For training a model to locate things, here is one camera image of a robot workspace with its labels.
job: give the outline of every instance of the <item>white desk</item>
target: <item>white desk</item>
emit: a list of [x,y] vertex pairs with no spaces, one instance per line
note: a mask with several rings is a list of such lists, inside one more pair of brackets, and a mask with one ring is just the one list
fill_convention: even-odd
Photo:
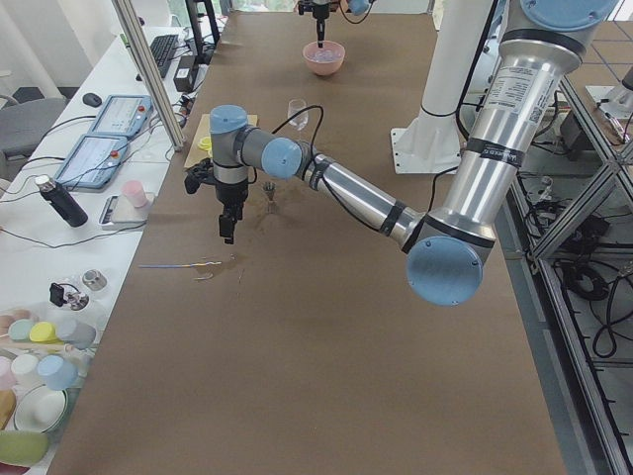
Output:
[[[151,28],[146,31],[146,35],[151,40],[157,35],[181,32],[180,28]],[[180,97],[172,81],[177,62],[172,61],[164,80],[172,103]],[[199,74],[199,81],[202,77],[203,74]],[[123,43],[116,39],[56,123],[78,116],[95,115],[98,109],[86,106],[82,102],[82,96],[87,92],[96,93],[104,100],[109,94],[147,94],[144,84],[135,78],[136,68],[132,59]],[[42,141],[33,157],[65,157],[77,139],[88,131],[90,124],[90,120],[85,120],[61,126]],[[121,194],[123,184],[131,179],[141,181],[146,191],[158,193],[167,171],[172,151],[171,142],[162,126],[157,127],[151,135],[143,134],[139,137],[132,143],[129,153],[139,148],[141,150],[121,166],[115,178],[104,190],[98,193],[72,193],[89,217],[88,222],[79,228],[71,228],[39,193],[16,202],[7,202],[37,191],[33,179],[30,178],[20,194],[10,194],[18,191],[27,177],[43,173],[54,175],[60,165],[58,160],[28,163],[13,181],[9,193],[0,199],[0,226],[17,235],[49,244],[75,242],[106,233],[98,224],[106,199]],[[67,276],[81,275],[88,269],[99,269],[108,279],[108,286],[103,294],[100,293],[98,299],[105,308],[104,320],[107,321],[136,251],[141,231],[142,229],[121,233],[59,249],[46,248],[0,233],[0,311],[39,304],[41,309],[45,309],[44,315],[40,317],[46,319],[46,313],[52,314],[55,310],[52,304],[47,303],[48,287],[51,282]],[[59,434],[52,437],[51,450],[42,462],[29,470],[29,474],[46,473],[54,456],[55,441],[58,437]]]

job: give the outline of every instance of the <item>power adapter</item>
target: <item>power adapter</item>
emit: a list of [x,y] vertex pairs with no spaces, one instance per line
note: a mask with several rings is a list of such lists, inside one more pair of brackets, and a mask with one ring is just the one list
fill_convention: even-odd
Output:
[[198,75],[198,64],[196,57],[186,55],[180,58],[176,73],[174,74],[174,85],[178,92],[192,92]]

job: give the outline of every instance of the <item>black bottle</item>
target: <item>black bottle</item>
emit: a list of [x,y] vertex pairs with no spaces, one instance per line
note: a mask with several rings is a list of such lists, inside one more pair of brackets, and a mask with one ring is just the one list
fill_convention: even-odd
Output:
[[48,175],[37,176],[35,181],[40,188],[42,197],[54,207],[67,223],[77,228],[88,221],[86,213],[63,186]]

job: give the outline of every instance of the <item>black mouse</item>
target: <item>black mouse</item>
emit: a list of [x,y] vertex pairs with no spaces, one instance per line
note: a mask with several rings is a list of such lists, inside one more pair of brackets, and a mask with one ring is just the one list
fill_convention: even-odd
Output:
[[101,98],[98,95],[96,95],[94,92],[88,92],[84,94],[82,100],[86,106],[91,106],[91,107],[99,107],[101,103],[103,102]]

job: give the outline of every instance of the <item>keyboard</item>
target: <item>keyboard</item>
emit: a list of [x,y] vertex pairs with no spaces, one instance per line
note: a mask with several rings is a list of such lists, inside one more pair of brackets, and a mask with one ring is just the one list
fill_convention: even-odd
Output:
[[160,77],[165,77],[169,70],[169,64],[178,45],[178,35],[161,35],[154,38],[149,46],[154,56]]

